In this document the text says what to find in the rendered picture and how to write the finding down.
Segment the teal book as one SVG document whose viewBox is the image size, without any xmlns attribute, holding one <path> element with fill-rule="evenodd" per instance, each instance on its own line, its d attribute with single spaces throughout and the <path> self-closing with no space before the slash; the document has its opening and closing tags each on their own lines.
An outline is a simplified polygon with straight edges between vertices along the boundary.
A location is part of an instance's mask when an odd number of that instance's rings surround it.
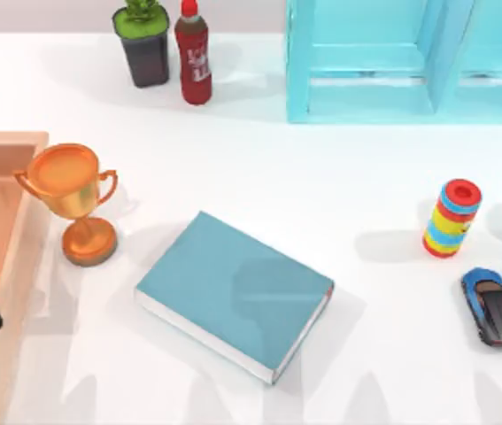
<svg viewBox="0 0 502 425">
<path fill-rule="evenodd" d="M 199 212 L 136 285 L 135 300 L 273 385 L 334 288 L 328 277 Z"/>
</svg>

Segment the red bottle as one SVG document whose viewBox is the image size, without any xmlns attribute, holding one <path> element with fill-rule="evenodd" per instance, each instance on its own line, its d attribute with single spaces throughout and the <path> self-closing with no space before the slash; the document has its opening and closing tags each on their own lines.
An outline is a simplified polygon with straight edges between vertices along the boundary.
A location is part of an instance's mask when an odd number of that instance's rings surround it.
<svg viewBox="0 0 502 425">
<path fill-rule="evenodd" d="M 201 105 L 212 97 L 212 71 L 208 56 L 208 26 L 197 0 L 181 0 L 181 16 L 174 33 L 180 53 L 181 92 L 188 104 Z"/>
</svg>

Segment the gold trophy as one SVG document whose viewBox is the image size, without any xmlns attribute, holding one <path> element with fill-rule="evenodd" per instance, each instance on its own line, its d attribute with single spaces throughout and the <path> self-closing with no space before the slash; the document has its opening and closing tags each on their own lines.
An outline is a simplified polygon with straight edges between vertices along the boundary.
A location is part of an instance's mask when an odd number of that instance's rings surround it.
<svg viewBox="0 0 502 425">
<path fill-rule="evenodd" d="M 61 237 L 62 252 L 71 263 L 93 267 L 113 255 L 118 242 L 115 227 L 92 213 L 114 194 L 119 177 L 114 170 L 100 170 L 93 150 L 78 143 L 56 144 L 13 176 L 52 213 L 71 221 Z"/>
</svg>

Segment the light blue rack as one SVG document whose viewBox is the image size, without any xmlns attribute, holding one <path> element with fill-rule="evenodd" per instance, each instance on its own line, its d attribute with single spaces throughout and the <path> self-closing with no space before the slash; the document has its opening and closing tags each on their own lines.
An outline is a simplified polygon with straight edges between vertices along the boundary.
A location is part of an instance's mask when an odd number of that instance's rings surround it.
<svg viewBox="0 0 502 425">
<path fill-rule="evenodd" d="M 286 0 L 295 123 L 502 124 L 502 0 Z"/>
</svg>

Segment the green plant in black pot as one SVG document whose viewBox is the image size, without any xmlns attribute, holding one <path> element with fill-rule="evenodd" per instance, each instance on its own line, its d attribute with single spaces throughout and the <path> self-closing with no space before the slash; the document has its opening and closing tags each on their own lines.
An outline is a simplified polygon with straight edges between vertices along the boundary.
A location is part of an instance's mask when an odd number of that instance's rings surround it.
<svg viewBox="0 0 502 425">
<path fill-rule="evenodd" d="M 158 0 L 124 0 L 112 15 L 128 68 L 137 88 L 167 83 L 169 79 L 167 32 L 170 19 Z"/>
</svg>

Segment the stack of coloured rings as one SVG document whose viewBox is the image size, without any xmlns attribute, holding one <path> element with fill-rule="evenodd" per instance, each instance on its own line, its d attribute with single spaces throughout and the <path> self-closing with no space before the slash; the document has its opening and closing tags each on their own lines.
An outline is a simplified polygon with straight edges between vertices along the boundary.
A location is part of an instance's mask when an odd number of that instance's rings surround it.
<svg viewBox="0 0 502 425">
<path fill-rule="evenodd" d="M 438 258 L 460 249 L 482 202 L 482 192 L 471 181 L 452 179 L 443 187 L 422 236 L 424 248 Z"/>
</svg>

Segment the salmon shallow box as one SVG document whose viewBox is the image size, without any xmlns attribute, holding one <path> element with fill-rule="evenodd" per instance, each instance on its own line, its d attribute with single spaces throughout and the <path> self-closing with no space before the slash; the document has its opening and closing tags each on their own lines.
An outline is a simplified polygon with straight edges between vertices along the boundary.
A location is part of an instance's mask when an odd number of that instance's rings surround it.
<svg viewBox="0 0 502 425">
<path fill-rule="evenodd" d="M 12 175 L 49 142 L 44 131 L 0 131 L 0 425 L 12 398 L 24 320 L 50 217 Z"/>
</svg>

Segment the blue toy car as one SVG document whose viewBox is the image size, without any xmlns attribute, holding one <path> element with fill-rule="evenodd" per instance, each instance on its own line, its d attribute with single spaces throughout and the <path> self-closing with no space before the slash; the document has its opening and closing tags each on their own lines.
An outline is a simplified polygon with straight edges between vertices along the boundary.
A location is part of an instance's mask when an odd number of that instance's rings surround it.
<svg viewBox="0 0 502 425">
<path fill-rule="evenodd" d="M 460 285 L 481 341 L 502 347 L 502 276 L 475 267 L 462 276 Z"/>
</svg>

